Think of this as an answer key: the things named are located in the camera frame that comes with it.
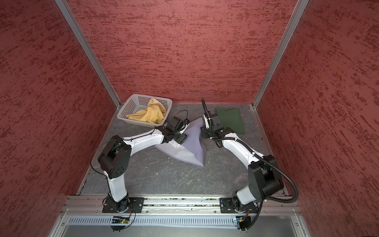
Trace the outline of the green skirt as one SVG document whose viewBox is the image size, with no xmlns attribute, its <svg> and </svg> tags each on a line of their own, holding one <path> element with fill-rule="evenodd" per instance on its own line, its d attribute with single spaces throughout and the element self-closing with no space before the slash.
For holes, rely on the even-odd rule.
<svg viewBox="0 0 379 237">
<path fill-rule="evenodd" d="M 216 108 L 215 113 L 225 128 L 229 127 L 238 135 L 245 134 L 244 123 L 238 108 Z"/>
</svg>

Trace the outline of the lavender skirt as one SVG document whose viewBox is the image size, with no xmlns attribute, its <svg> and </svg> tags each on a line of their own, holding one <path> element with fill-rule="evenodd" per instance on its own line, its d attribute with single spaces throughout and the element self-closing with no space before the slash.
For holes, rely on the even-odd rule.
<svg viewBox="0 0 379 237">
<path fill-rule="evenodd" d="M 188 128 L 184 131 L 184 135 L 187 137 L 182 144 L 178 144 L 176 141 L 170 141 L 168 143 L 155 145 L 155 147 L 171 158 L 204 167 L 206 146 L 200 141 L 201 128 L 204 126 L 204 119 L 198 118 L 190 122 Z"/>
</svg>

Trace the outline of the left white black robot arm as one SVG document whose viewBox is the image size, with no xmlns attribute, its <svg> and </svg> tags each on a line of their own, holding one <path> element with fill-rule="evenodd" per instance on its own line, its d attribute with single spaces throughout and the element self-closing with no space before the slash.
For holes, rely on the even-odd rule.
<svg viewBox="0 0 379 237">
<path fill-rule="evenodd" d="M 174 117 L 165 125 L 156 126 L 153 130 L 132 137 L 112 137 L 98 157 L 100 167 L 107 178 L 109 195 L 107 201 L 116 212 L 124 213 L 132 207 L 125 186 L 124 173 L 130 157 L 146 148 L 162 145 L 169 155 L 189 155 L 190 152 L 182 145 L 187 135 L 189 119 Z"/>
</svg>

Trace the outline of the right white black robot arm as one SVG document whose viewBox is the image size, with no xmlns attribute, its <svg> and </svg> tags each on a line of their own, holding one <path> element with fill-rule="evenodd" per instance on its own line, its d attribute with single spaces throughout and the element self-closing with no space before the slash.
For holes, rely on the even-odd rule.
<svg viewBox="0 0 379 237">
<path fill-rule="evenodd" d="M 284 188 L 273 156 L 265 156 L 251 148 L 231 128 L 224 128 L 216 114 L 206 112 L 203 119 L 202 136 L 232 152 L 247 168 L 248 184 L 236 191 L 232 198 L 237 212 L 245 211 L 248 205 L 264 201 Z"/>
</svg>

